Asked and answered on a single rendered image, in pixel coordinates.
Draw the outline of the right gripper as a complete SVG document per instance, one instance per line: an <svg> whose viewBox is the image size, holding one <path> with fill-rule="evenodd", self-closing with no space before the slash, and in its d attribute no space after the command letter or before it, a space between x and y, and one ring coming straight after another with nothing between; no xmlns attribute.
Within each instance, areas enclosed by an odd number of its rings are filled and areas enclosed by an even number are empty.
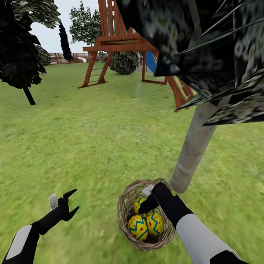
<svg viewBox="0 0 264 264"><path fill-rule="evenodd" d="M151 194L143 203L140 204L140 208L138 209L139 215L143 213L147 214L151 210L155 210L157 207L159 207L159 205L154 205L153 202L151 202Z"/></svg>

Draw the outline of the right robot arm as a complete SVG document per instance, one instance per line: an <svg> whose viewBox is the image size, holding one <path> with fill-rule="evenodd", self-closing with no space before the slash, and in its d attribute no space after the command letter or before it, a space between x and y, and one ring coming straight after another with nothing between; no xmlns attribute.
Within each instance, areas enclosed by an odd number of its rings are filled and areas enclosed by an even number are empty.
<svg viewBox="0 0 264 264"><path fill-rule="evenodd" d="M140 204L138 214L147 214L160 207L173 224L193 264L248 264L208 229L177 194L173 196L164 182L150 184L141 193L146 200Z"/></svg>

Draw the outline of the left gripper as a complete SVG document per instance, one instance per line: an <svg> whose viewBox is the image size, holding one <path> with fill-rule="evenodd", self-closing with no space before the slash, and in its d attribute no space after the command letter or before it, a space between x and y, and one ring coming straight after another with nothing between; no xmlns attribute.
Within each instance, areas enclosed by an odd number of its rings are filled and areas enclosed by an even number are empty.
<svg viewBox="0 0 264 264"><path fill-rule="evenodd" d="M50 213L48 213L50 216L52 216L54 220L54 226L57 223L59 223L61 220L69 221L79 209L79 206L78 206L73 211L69 212L69 205L68 205L69 199L68 198L76 191L77 189L74 189L74 190L64 193L63 194L64 198L57 199L58 207L54 208L53 211L50 211Z"/></svg>

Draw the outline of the wicker basket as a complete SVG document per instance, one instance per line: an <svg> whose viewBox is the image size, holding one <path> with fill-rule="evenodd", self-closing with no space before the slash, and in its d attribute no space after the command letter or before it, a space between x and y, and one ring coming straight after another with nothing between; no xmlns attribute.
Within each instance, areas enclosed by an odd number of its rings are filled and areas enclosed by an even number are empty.
<svg viewBox="0 0 264 264"><path fill-rule="evenodd" d="M122 230L124 236L130 241L133 247L137 248L140 252L149 252L151 250L159 250L160 248L163 248L165 245L171 243L176 236L176 230L173 228L173 224L169 221L168 217L163 216L163 223L164 223L164 229L161 235L159 235L158 239L154 236L149 236L144 243L138 241L135 239L132 234L128 230L128 223L131 217L133 216L133 205L129 208L128 205L125 203L125 197L126 194L134 191L135 197L134 200L137 200L141 196L136 189L140 185L143 185L143 189L145 189L146 185L149 184L158 184L160 178L156 180L149 180L149 179L139 179L128 185L124 192L122 192L121 196L118 199L117 202L117 213L118 213L118 226ZM171 191L171 185L168 184L168 181L165 180L164 184L169 188ZM151 242L152 240L155 240L155 242Z"/></svg>

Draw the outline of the easter egg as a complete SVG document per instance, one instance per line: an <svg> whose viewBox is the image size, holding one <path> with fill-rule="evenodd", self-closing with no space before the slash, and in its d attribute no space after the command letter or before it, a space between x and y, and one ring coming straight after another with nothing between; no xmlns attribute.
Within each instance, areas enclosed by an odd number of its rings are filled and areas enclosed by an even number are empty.
<svg viewBox="0 0 264 264"><path fill-rule="evenodd" d="M159 212L158 210L153 210L150 215L144 217L147 225L147 231L150 236L155 236L156 238L161 235L164 229L163 223L164 214Z"/></svg>
<svg viewBox="0 0 264 264"><path fill-rule="evenodd" d="M138 241L144 243L149 237L147 234L147 225L144 217L133 215L128 223L128 230Z"/></svg>
<svg viewBox="0 0 264 264"><path fill-rule="evenodd" d="M143 203L145 201L145 197L141 196L140 198L138 198L137 200L135 200L133 202L133 209L134 209L134 214L135 215L138 215L138 216L141 216L141 217L147 217L148 215L151 214L151 212L153 210L151 210L150 212L148 212L147 214L143 213L143 214L138 214L138 209L140 208L140 204Z"/></svg>

